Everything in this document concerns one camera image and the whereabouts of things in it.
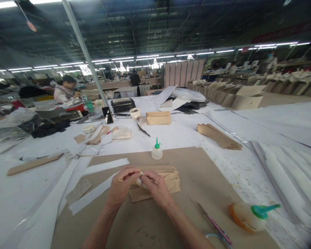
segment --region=hand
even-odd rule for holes
[[[130,186],[140,176],[141,170],[132,166],[125,166],[117,173],[111,183],[107,204],[112,208],[119,208],[124,202]]]
[[[163,209],[168,208],[174,202],[174,199],[169,193],[163,177],[154,170],[145,171],[143,174],[141,175],[141,180],[148,187],[153,199]]]

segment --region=glue bottle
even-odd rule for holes
[[[152,153],[151,153],[153,159],[155,160],[160,160],[162,158],[162,149],[160,148],[160,144],[161,143],[158,144],[158,138],[157,138],[157,143],[152,149]]]
[[[279,207],[281,207],[279,204],[257,206],[245,202],[236,202],[230,205],[229,212],[240,228],[249,233],[255,233],[265,229],[268,218],[267,212]]]

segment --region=forearm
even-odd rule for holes
[[[82,249],[106,248],[107,240],[119,208],[111,207],[108,203],[105,204]]]
[[[171,204],[165,208],[165,212],[168,214],[189,248],[214,249],[211,242],[197,229],[175,201],[172,201]]]

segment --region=spool of tape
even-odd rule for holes
[[[92,124],[90,124],[90,125],[88,124],[88,125],[85,125],[85,126],[83,127],[83,131],[84,131],[85,134],[94,132],[95,129],[96,129],[95,126],[92,125]]]

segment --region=green nozzle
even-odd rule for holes
[[[158,143],[158,138],[157,138],[157,143],[156,143],[156,145],[154,146],[156,149],[159,149],[160,148],[160,144],[161,143]]]
[[[280,207],[281,207],[280,204],[276,204],[276,205],[268,206],[268,207],[254,205],[254,206],[251,206],[251,211],[259,219],[266,220],[268,218],[267,212],[272,211],[276,208],[280,208]]]

